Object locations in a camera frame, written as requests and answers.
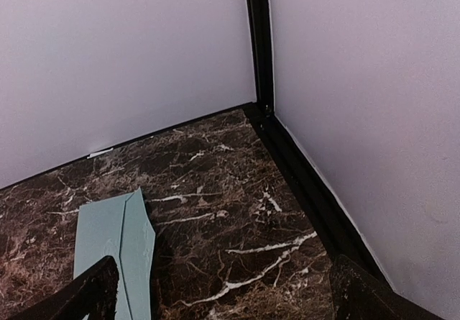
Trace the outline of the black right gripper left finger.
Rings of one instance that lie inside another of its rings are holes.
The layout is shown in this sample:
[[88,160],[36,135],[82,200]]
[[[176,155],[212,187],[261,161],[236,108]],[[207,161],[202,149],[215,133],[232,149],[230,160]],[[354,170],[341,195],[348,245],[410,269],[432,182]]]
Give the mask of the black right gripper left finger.
[[119,271],[105,256],[63,289],[12,319],[114,319]]

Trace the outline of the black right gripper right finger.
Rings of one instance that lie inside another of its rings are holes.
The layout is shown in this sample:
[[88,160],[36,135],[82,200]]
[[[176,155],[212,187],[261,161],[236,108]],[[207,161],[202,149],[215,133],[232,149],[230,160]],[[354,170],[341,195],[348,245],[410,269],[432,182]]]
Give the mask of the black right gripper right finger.
[[438,319],[430,311],[399,296],[345,255],[330,269],[337,319]]

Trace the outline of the light blue paper envelope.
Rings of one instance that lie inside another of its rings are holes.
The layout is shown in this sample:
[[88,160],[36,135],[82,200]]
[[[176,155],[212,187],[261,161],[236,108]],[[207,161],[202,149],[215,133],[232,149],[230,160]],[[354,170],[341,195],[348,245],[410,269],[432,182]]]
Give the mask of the light blue paper envelope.
[[119,272],[115,318],[151,319],[155,237],[141,189],[82,205],[78,210],[73,277],[102,257],[113,257]]

